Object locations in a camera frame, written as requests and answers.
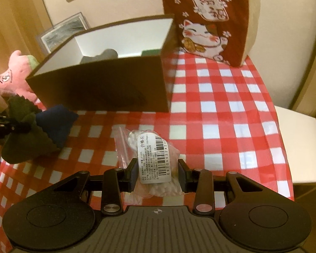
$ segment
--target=crosshair logo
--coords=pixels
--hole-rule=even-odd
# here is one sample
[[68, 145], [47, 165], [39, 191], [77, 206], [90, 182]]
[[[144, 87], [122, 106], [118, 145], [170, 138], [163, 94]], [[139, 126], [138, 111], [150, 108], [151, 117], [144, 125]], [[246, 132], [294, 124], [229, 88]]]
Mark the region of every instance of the crosshair logo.
[[162, 213], [163, 211], [162, 211], [161, 209], [157, 208], [157, 209], [155, 209], [153, 212], [156, 213], [156, 214], [160, 214], [160, 213]]

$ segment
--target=barcode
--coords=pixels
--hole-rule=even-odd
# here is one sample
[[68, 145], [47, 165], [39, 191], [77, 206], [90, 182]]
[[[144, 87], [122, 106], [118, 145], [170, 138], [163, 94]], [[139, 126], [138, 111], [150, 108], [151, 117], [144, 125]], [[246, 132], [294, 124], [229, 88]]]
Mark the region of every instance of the barcode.
[[158, 160], [158, 176], [166, 175], [166, 160], [164, 151], [164, 142], [161, 137], [156, 137], [156, 150]]

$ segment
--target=framed artwork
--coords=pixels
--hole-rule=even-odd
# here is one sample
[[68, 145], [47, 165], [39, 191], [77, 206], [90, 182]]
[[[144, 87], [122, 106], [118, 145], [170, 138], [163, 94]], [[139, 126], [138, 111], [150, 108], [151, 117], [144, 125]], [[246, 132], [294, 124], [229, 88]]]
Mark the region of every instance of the framed artwork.
[[88, 23], [79, 12], [37, 36], [37, 40], [44, 53], [48, 55], [70, 36], [87, 29]]

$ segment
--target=white product label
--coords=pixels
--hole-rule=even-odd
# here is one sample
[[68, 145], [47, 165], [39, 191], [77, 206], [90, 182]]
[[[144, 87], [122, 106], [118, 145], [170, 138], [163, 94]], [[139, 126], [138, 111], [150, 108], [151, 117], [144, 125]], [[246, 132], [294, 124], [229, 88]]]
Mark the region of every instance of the white product label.
[[141, 183], [171, 181], [170, 155], [167, 142], [154, 133], [137, 138], [139, 179]]

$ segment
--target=green cloth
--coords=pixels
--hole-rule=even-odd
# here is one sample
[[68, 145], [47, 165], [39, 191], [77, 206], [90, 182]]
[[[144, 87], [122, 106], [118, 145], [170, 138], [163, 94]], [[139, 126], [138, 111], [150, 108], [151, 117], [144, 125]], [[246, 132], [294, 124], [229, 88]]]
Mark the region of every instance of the green cloth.
[[36, 124], [35, 113], [29, 113], [21, 122], [27, 122], [32, 130], [28, 133], [11, 133], [2, 148], [1, 156], [9, 164], [22, 163], [41, 155], [59, 150]]
[[20, 122], [30, 113], [34, 112], [36, 114], [42, 110], [24, 97], [14, 95], [8, 99], [8, 111], [10, 118]]
[[1, 156], [9, 164], [22, 163], [59, 150], [42, 128], [36, 124], [36, 113], [41, 112], [32, 102], [15, 95], [8, 100], [9, 117], [18, 122], [28, 122], [28, 133], [11, 133], [6, 137]]

